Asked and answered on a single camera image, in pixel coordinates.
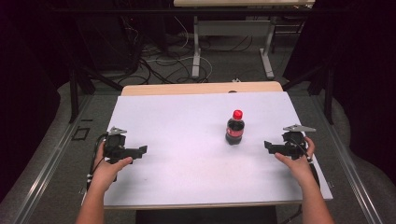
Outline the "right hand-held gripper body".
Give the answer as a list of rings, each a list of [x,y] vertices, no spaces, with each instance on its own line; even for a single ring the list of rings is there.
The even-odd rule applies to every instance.
[[[291,157],[293,160],[297,160],[305,155],[311,161],[311,158],[307,155],[304,133],[315,132],[316,129],[300,124],[294,124],[285,127],[284,131],[285,132],[282,134],[282,137],[285,144],[278,152],[284,156]]]

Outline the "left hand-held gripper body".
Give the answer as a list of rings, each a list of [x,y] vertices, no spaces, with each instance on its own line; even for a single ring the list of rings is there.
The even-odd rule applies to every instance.
[[[131,149],[124,147],[126,140],[126,131],[120,128],[112,127],[108,132],[105,140],[104,157],[111,164],[117,163],[128,157],[133,157]]]

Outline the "dark soda bottle red label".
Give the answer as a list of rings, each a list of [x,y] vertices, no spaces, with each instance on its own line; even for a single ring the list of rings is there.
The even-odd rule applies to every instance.
[[[241,119],[229,119],[225,139],[230,145],[238,145],[243,137],[245,122]]]

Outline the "person's right hand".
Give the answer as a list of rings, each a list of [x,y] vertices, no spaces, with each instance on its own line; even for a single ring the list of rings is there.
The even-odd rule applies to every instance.
[[[307,143],[307,156],[303,155],[297,160],[292,160],[280,153],[276,153],[275,157],[290,169],[291,174],[297,180],[301,188],[316,187],[318,184],[314,178],[314,175],[312,174],[310,164],[308,162],[308,160],[311,159],[314,154],[315,144],[307,136],[304,138],[304,140]]]

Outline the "person's left hand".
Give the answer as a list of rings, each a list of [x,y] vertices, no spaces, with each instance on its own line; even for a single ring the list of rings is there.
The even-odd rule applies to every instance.
[[[105,143],[102,142],[97,150],[93,164],[92,181],[88,192],[106,192],[113,183],[118,172],[126,165],[133,162],[131,157],[127,157],[114,164],[108,163],[103,157],[104,147]]]

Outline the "black metal stand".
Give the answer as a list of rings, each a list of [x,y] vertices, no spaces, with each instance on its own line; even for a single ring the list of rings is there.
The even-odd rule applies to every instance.
[[[74,64],[69,67],[69,86],[70,86],[70,100],[71,100],[71,117],[69,122],[73,123],[79,115],[78,103],[78,89],[81,89],[85,94],[92,95],[96,88],[91,82],[91,78],[98,79],[107,86],[116,91],[121,91],[123,87],[115,83],[107,77],[93,71],[86,65]]]
[[[326,120],[333,125],[332,120],[332,94],[334,67],[329,63],[319,63],[313,68],[303,72],[297,78],[288,81],[282,86],[284,91],[289,90],[297,84],[311,78],[311,84],[308,86],[310,95],[319,95],[321,90],[325,90],[323,114]]]

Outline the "dark curtain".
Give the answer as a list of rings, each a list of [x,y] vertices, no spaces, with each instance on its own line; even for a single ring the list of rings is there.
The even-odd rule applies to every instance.
[[[293,81],[330,56],[341,40],[333,97],[350,125],[350,149],[396,185],[396,0],[316,0],[283,77]]]
[[[0,203],[35,154],[68,81],[41,0],[0,0]]]

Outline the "grey metal floor rail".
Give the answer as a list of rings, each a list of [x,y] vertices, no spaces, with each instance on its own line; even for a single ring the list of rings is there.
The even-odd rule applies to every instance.
[[[25,194],[16,216],[12,219],[12,224],[28,223],[36,205],[39,203],[43,193],[50,183],[51,178],[53,177],[53,174],[61,162],[66,148],[72,139],[72,135],[78,129],[78,120],[90,105],[91,100],[91,95],[80,97],[80,103],[78,104],[79,113],[77,114],[77,117],[73,122],[67,122],[67,125],[64,126],[62,130],[62,135],[59,138],[56,138],[56,144],[50,147],[48,157],[40,165],[39,173],[35,177],[35,181],[30,186],[29,191]]]
[[[343,144],[334,126],[331,125],[325,117],[324,106],[321,103],[320,97],[314,95],[311,97],[311,99],[319,118],[324,123],[324,126],[329,132],[332,142],[335,144],[335,154],[337,155],[338,160],[341,163],[348,183],[360,205],[361,211],[363,212],[368,224],[383,224],[382,218],[375,209],[372,199],[370,198],[366,187],[364,187],[361,181],[361,178],[356,169],[356,165],[350,157],[346,146]]]

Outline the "grey metal frame desk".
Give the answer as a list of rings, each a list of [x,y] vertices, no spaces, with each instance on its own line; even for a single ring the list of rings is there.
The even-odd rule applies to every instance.
[[[175,7],[182,9],[296,9],[297,7],[311,8],[316,0],[174,0]],[[191,76],[200,75],[201,36],[263,36],[264,47],[260,49],[264,74],[269,79],[274,79],[274,69],[269,61],[269,50],[275,35],[277,16],[268,16],[264,20],[225,20],[208,19],[204,21],[198,16],[193,17],[193,42],[194,55]]]

